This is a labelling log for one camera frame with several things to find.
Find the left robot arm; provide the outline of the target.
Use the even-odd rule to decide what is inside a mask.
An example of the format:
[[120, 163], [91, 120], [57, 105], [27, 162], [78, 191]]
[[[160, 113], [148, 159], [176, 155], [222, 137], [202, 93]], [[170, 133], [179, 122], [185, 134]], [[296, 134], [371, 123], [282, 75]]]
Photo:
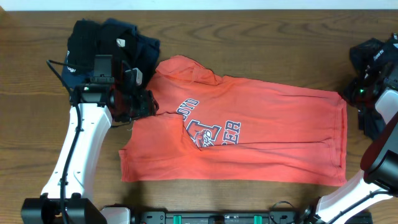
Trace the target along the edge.
[[125, 205], [97, 209], [93, 188], [101, 147], [107, 132], [153, 116], [159, 105], [143, 86], [144, 76], [126, 61], [96, 55], [93, 75], [70, 88], [70, 119], [57, 164], [37, 198], [26, 198], [24, 223], [135, 223]]

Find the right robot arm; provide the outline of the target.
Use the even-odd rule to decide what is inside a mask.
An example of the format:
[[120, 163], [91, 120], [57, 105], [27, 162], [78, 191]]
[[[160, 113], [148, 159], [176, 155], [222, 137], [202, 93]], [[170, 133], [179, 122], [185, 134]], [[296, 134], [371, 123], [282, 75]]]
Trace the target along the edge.
[[397, 81], [388, 84], [375, 103], [386, 126], [363, 154], [359, 172], [309, 207], [302, 223], [346, 223], [371, 205], [397, 197]]

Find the orange-red soccer t-shirt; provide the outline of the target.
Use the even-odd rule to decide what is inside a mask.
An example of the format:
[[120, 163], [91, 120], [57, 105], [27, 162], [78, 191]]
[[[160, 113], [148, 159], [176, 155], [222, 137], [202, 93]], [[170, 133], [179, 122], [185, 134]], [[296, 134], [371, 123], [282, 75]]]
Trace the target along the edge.
[[125, 182], [346, 182], [346, 103], [334, 91], [218, 76], [182, 55], [148, 84], [159, 110], [120, 150]]

